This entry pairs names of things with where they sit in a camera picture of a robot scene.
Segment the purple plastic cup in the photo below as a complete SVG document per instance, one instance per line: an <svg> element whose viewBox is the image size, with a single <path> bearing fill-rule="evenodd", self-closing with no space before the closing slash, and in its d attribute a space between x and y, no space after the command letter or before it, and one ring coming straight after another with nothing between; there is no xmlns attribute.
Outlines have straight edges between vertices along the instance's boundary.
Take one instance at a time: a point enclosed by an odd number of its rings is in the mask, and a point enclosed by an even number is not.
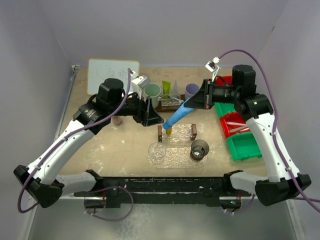
<svg viewBox="0 0 320 240"><path fill-rule="evenodd" d="M200 87L195 84L195 83L189 83L186 87L185 87L185 99L190 99L192 98L198 91L199 91Z"/></svg>

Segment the grey toothbrush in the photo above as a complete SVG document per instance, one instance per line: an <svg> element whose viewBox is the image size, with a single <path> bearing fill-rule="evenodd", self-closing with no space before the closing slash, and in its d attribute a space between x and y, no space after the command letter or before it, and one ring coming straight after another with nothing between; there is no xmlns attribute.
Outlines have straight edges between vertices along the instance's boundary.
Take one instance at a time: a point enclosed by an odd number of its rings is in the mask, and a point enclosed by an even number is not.
<svg viewBox="0 0 320 240"><path fill-rule="evenodd" d="M169 98L164 98L162 96L158 97L158 101L161 101L161 102L163 102L163 101L165 101L165 102L172 102L172 101L178 102L178 101L175 101L175 100L171 99L170 97Z"/></svg>

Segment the blue toothpaste tube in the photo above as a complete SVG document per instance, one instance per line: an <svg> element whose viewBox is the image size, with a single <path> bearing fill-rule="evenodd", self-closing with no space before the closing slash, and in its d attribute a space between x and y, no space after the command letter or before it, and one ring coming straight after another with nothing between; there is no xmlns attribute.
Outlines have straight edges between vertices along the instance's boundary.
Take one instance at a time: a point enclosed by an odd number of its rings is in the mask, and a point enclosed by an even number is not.
<svg viewBox="0 0 320 240"><path fill-rule="evenodd" d="M179 120L190 114L195 110L193 107L186 107L185 104L190 100L188 98L183 102L183 104L174 112L172 116L170 116L162 125L164 130L170 129L175 123L177 123Z"/></svg>

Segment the yellow toothpaste tube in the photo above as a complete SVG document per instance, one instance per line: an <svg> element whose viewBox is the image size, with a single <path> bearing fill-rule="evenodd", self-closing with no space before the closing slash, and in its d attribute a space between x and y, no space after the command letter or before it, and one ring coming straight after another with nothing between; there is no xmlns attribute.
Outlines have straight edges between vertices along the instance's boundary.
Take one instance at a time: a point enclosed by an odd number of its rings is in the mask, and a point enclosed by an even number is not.
<svg viewBox="0 0 320 240"><path fill-rule="evenodd" d="M172 134L172 128L169 128L165 131L166 135L171 135Z"/></svg>

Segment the clear acrylic toothbrush holder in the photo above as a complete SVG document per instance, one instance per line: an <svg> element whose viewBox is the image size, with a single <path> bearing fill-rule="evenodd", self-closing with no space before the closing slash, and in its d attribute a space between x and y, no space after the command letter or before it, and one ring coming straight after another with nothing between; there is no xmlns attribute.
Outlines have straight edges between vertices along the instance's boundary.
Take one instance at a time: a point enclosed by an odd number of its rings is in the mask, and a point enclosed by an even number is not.
<svg viewBox="0 0 320 240"><path fill-rule="evenodd" d="M181 105L179 102L175 101L159 101L161 103L161 108L164 110L172 110L175 108L179 108Z"/></svg>

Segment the white grey toothpaste tube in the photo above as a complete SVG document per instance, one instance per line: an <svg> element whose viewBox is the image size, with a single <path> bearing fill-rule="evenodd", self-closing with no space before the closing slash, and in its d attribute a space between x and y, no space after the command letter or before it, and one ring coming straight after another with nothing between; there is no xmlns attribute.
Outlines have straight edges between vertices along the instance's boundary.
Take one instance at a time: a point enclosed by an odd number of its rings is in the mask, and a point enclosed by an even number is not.
<svg viewBox="0 0 320 240"><path fill-rule="evenodd" d="M175 98L179 98L180 97L179 87L178 87L178 84L177 84L176 80L174 81L174 84L173 84L172 95Z"/></svg>

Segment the green plastic cup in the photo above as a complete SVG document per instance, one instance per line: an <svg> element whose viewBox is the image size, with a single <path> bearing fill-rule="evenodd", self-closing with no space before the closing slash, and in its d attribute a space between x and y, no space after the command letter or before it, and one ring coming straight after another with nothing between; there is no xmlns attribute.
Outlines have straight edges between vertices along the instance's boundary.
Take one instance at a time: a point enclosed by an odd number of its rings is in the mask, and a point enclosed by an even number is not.
<svg viewBox="0 0 320 240"><path fill-rule="evenodd" d="M153 107L157 108L159 105L158 98L162 92L161 87L156 83L150 83L144 88L143 92L147 97L151 98Z"/></svg>

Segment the clear jar brown lid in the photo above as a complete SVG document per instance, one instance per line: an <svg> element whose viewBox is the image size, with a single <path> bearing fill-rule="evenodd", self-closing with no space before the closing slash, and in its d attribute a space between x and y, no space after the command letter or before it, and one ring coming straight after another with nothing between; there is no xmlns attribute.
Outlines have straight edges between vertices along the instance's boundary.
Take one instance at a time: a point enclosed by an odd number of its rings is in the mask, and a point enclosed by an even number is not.
<svg viewBox="0 0 320 240"><path fill-rule="evenodd" d="M196 124L175 124L171 128L171 134L167 134L161 125L157 126L157 137L160 143L179 144L193 142L197 134Z"/></svg>

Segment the clear plastic cup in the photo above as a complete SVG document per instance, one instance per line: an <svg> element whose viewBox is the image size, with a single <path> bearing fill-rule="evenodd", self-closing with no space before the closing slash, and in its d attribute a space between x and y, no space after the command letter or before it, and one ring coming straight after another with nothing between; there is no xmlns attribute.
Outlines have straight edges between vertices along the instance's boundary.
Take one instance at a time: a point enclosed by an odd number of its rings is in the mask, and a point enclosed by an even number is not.
<svg viewBox="0 0 320 240"><path fill-rule="evenodd" d="M154 142L148 148L148 156L151 162L160 164L163 162L167 153L166 146L161 142Z"/></svg>

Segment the dark smoked plastic cup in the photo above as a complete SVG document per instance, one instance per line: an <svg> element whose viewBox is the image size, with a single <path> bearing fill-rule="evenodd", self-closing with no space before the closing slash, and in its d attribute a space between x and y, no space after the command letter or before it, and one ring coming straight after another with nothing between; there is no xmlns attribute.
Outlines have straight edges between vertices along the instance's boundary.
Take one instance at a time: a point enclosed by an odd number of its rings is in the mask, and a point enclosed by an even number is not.
<svg viewBox="0 0 320 240"><path fill-rule="evenodd" d="M197 139L190 146L190 157L195 161L202 160L210 151L208 143L202 139Z"/></svg>

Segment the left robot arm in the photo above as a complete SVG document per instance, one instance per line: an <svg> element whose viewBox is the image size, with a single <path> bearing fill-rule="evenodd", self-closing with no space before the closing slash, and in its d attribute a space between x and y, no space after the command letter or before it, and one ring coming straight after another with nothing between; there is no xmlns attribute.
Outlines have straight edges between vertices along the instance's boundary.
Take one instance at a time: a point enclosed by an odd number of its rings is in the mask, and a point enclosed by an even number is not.
<svg viewBox="0 0 320 240"><path fill-rule="evenodd" d="M22 191L28 192L42 208L50 207L68 194L101 194L103 178L93 170L67 176L59 173L87 141L111 122L113 116L131 116L144 127L164 122L151 98L143 99L136 92L129 93L121 80L108 78L100 84L98 92L79 107L64 132L38 159L14 169Z"/></svg>

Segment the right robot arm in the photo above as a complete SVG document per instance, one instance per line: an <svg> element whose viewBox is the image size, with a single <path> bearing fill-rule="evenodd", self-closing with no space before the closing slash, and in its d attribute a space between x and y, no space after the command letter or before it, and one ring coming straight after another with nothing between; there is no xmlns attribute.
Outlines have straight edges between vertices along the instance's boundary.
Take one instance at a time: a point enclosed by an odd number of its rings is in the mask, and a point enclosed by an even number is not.
<svg viewBox="0 0 320 240"><path fill-rule="evenodd" d="M250 132L253 134L264 160L267 176L248 174L242 170L224 175L222 190L228 196L239 190L255 194L264 206L295 198L312 181L293 163L277 129L273 129L275 114L268 97L256 92L256 72L250 65L240 64L232 68L232 83L217 85L204 79L200 90L185 106L211 109L215 103L233 104Z"/></svg>

